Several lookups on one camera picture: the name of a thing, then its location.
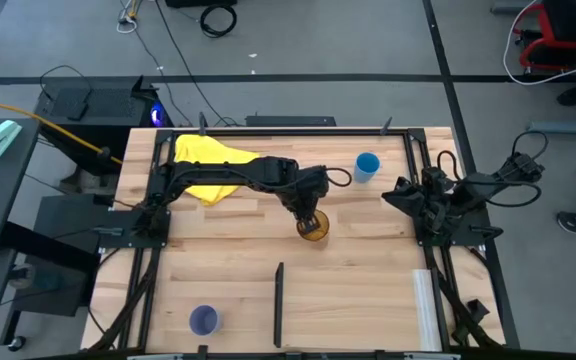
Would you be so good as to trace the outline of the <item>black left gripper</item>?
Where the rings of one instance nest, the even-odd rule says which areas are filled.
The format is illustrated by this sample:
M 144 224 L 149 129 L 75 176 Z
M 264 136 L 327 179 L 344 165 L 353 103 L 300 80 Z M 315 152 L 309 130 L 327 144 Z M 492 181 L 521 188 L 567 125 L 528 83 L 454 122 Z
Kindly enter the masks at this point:
M 305 234 L 306 230 L 312 233 L 318 229 L 318 220 L 314 215 L 318 200 L 325 197 L 329 190 L 326 168 L 300 169 L 294 182 L 287 190 L 287 208 L 297 220 L 298 233 Z

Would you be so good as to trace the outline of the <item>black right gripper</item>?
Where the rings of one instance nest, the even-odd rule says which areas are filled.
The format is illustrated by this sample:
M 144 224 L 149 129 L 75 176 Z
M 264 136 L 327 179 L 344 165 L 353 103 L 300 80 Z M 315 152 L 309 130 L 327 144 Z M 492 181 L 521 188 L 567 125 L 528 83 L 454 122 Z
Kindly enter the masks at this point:
M 406 196 L 415 190 L 414 200 Z M 442 171 L 438 167 L 422 170 L 421 183 L 413 183 L 398 177 L 392 190 L 382 193 L 382 199 L 389 205 L 411 216 L 418 233 L 438 233 L 442 224 Z

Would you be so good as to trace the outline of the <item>amber transparent plastic cup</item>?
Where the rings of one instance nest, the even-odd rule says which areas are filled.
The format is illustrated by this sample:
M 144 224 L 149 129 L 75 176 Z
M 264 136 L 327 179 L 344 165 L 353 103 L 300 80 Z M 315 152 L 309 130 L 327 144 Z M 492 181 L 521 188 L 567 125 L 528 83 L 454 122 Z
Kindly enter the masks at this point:
M 318 229 L 312 233 L 308 233 L 306 230 L 305 234 L 299 234 L 303 239 L 311 242 L 317 242 L 322 240 L 328 235 L 330 229 L 329 218 L 325 213 L 320 210 L 315 210 L 314 214 L 318 220 Z

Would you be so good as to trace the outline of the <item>blue plastic cup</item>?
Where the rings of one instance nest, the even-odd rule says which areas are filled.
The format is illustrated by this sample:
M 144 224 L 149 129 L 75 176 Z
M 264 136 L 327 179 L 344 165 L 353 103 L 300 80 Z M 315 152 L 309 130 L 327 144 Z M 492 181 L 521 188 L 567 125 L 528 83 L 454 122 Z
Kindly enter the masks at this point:
M 354 167 L 354 181 L 366 183 L 370 181 L 380 168 L 379 158 L 371 152 L 364 152 L 357 156 Z

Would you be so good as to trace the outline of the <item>purple plastic cup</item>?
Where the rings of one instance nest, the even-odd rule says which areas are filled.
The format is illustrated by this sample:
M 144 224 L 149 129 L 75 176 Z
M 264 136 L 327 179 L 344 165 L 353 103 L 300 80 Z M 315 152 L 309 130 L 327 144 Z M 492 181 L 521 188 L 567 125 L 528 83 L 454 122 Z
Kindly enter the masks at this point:
M 211 305 L 199 305 L 190 313 L 189 327 L 197 336 L 213 335 L 222 327 L 221 313 Z

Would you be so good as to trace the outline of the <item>black upright divider panel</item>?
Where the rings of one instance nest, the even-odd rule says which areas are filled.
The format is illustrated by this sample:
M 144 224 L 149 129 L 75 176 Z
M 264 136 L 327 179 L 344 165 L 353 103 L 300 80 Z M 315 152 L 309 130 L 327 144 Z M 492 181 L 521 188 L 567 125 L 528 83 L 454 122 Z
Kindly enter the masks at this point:
M 276 348 L 282 347 L 283 288 L 284 288 L 284 263 L 280 262 L 275 271 L 275 278 L 274 278 L 273 345 Z

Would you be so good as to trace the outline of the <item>yellow cloth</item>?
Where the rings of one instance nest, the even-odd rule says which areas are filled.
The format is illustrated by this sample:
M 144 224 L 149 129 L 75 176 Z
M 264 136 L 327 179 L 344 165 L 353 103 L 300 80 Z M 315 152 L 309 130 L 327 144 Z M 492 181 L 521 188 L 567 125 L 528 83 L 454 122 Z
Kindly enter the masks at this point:
M 258 153 L 239 150 L 223 145 L 216 139 L 204 135 L 181 135 L 175 142 L 174 161 L 199 163 L 245 164 L 259 158 Z M 238 185 L 195 185 L 186 189 L 204 206 L 213 206 L 233 194 Z

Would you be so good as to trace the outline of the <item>red cart with black seat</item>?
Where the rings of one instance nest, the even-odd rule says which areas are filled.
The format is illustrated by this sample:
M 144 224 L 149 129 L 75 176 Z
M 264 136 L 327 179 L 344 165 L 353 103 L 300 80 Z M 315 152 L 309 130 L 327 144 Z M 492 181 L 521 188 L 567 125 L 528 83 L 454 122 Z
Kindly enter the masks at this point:
M 535 15 L 537 29 L 518 28 L 525 15 Z M 537 0 L 517 17 L 511 34 L 521 45 L 519 63 L 534 70 L 565 72 L 576 64 L 576 0 Z

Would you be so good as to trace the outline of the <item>black computer tower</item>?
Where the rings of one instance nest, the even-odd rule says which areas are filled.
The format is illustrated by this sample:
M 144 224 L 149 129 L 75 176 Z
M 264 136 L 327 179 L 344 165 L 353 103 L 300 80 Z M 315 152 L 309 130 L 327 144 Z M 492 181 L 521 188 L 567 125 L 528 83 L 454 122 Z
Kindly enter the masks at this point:
M 78 89 L 90 92 L 88 108 L 79 120 L 67 118 L 70 94 Z M 117 174 L 134 128 L 173 126 L 158 96 L 158 89 L 143 77 L 104 81 L 92 78 L 54 78 L 43 82 L 34 113 L 102 149 L 79 144 L 59 131 L 44 125 L 41 134 L 82 170 L 96 176 Z

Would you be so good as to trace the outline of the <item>small black device on tower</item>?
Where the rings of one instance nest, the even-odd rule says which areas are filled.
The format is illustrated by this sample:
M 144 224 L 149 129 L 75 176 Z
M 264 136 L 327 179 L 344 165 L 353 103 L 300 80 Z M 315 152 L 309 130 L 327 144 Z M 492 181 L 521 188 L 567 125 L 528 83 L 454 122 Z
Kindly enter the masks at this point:
M 84 89 L 78 89 L 70 94 L 71 104 L 67 115 L 68 119 L 79 121 L 84 116 L 88 108 L 89 94 L 90 92 Z

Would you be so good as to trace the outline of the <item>black equipment stand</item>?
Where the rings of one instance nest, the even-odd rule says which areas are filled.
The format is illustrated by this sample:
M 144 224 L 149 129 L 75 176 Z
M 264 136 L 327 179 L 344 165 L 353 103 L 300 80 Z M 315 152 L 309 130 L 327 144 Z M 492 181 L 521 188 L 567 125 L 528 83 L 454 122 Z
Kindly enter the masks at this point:
M 45 197 L 32 229 L 13 222 L 4 226 L 3 245 L 25 256 L 8 273 L 16 292 L 0 344 L 9 350 L 26 343 L 16 333 L 24 312 L 72 317 L 89 303 L 100 262 L 93 228 L 105 214 L 94 199 L 91 194 Z

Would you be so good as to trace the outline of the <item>mint green stapler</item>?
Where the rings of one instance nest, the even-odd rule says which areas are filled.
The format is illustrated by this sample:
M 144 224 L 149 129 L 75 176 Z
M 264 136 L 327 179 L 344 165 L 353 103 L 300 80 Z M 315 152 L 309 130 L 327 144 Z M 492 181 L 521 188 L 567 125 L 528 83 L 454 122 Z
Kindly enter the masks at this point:
M 22 126 L 13 120 L 0 123 L 0 157 L 12 144 L 22 130 Z

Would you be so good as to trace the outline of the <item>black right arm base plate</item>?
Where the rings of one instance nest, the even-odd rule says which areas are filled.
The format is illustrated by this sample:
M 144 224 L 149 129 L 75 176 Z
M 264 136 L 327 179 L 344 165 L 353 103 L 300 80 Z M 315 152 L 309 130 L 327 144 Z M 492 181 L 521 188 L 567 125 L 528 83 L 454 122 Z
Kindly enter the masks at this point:
M 438 233 L 431 232 L 427 221 L 421 217 L 414 218 L 413 225 L 420 246 L 479 246 L 503 233 L 501 228 L 490 224 L 486 209 L 476 210 L 452 220 Z

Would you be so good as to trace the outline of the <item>black aluminium table frame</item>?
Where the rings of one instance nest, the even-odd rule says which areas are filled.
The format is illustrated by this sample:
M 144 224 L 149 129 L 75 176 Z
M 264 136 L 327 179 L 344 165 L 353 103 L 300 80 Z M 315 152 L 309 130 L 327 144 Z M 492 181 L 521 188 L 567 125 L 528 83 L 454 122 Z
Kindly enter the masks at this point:
M 334 181 L 319 203 L 328 235 L 299 237 L 294 217 L 276 197 L 240 188 L 216 205 L 190 195 L 173 202 L 167 245 L 158 251 L 155 284 L 125 326 L 121 345 L 143 344 L 152 353 L 276 353 L 422 351 L 413 271 L 431 273 L 442 350 L 453 344 L 457 322 L 438 291 L 428 251 L 411 220 L 382 199 L 400 176 L 454 142 L 447 128 L 223 129 L 223 144 L 325 165 Z M 374 153 L 380 168 L 366 183 L 354 181 L 357 156 Z M 284 263 L 282 347 L 273 345 L 274 278 Z M 221 329 L 197 336 L 189 327 L 199 305 L 216 308 Z

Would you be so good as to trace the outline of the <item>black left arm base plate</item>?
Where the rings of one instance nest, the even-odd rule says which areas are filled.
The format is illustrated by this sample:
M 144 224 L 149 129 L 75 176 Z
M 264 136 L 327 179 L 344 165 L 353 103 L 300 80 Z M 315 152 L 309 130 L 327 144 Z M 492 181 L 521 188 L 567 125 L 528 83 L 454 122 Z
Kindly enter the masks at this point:
M 167 245 L 171 212 L 136 209 L 112 211 L 93 228 L 104 248 L 162 248 Z

